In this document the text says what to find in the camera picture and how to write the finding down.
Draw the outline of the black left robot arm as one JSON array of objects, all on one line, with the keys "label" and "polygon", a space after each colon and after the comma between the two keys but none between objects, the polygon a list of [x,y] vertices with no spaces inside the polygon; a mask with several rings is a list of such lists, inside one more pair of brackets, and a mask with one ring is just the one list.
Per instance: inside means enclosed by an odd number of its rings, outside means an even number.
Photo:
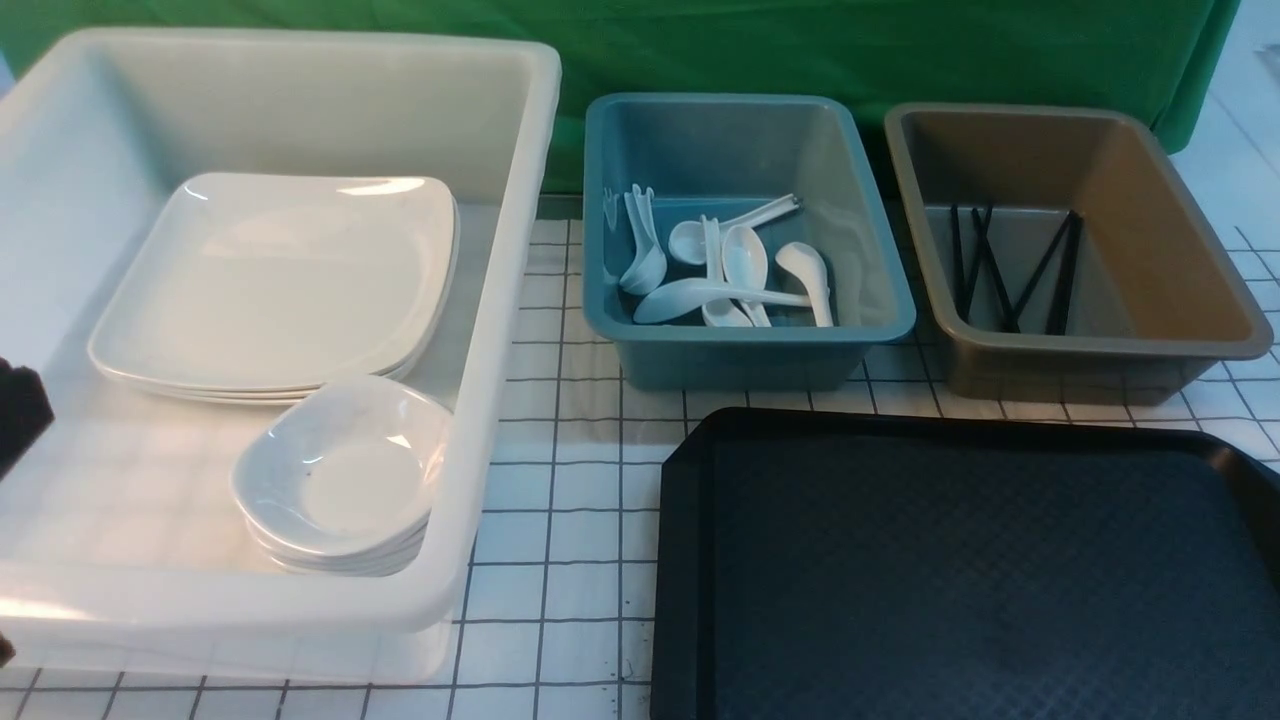
[{"label": "black left robot arm", "polygon": [[1,479],[54,420],[52,405],[40,374],[1,357]]}]

